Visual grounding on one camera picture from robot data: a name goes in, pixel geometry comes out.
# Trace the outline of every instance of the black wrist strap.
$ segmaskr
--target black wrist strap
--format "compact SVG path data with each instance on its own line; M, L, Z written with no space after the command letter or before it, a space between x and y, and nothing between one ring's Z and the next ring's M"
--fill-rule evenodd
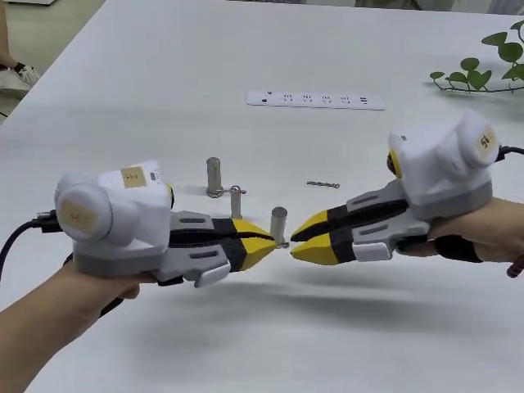
M461 236L438 237L434 241L436 252L448 260L464 260L480 264L483 262L475 252L475 246Z

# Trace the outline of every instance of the shoe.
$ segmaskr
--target shoe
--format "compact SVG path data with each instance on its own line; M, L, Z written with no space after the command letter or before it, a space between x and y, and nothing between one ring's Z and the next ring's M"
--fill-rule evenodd
M0 71L0 93L16 98L23 98L30 89L31 87L21 80L15 71Z
M40 74L29 65L26 65L24 68L22 68L18 73L18 76L20 76L20 78L30 87L33 87L40 79Z

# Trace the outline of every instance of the green leaf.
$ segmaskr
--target green leaf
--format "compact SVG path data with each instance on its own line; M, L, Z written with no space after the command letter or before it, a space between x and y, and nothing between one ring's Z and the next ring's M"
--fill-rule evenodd
M511 68L502 79L522 79L524 80L524 64L518 64Z
M477 69L479 64L481 63L475 57L468 57L460 62L460 67L464 71L473 71Z
M511 68L501 79L515 79L517 78L517 74L515 72L515 68Z
M452 72L451 74L449 74L446 80L449 80L450 82L462 82L463 84L466 84L468 82L468 78L466 78L466 75L464 75L461 72Z
M524 64L519 64L513 68L517 77L524 80Z
M486 71L484 74L481 74L480 72L473 70L468 72L468 82L473 86L475 90L480 90L491 79L491 71Z
M499 46L499 56L508 63L514 63L522 57L524 49L520 43L505 43Z
M443 72L435 71L435 72L431 72L431 73L429 74L429 77L430 77L431 79L435 80L435 79L440 79L440 78L442 78L444 75L445 75L445 73L443 73Z
M524 25L524 20L514 23L513 26L510 27L510 29L511 30L520 30L522 28L522 25Z
M503 45L506 42L506 38L508 37L508 33L505 31L502 33L496 33L489 35L482 39L482 43L485 45L493 45L494 47L499 47L500 45Z

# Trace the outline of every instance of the hand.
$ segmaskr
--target hand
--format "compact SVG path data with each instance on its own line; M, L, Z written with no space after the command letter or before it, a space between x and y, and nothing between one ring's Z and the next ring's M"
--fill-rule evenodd
M524 205L494 198L472 213L436 220L431 225L429 242L407 246L400 253L422 257L439 255L434 240L449 235L473 242L482 261L512 262L524 254Z
M63 345L67 345L88 330L112 300L135 299L140 284L147 282L156 280L149 274L99 278L79 273L73 263L68 263L35 291L52 305L55 318L64 321Z

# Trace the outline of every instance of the label sticker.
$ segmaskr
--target label sticker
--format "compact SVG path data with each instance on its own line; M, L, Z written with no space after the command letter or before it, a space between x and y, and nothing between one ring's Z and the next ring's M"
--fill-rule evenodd
M120 172L126 188L145 187L147 185L146 176L144 176L144 171L140 166L123 168Z
M486 127L484 133L477 141L477 149L481 153L481 156L486 156L495 146L498 146L497 137L491 127Z
M74 202L64 200L60 205L61 222L83 233L90 233L95 226L97 214Z

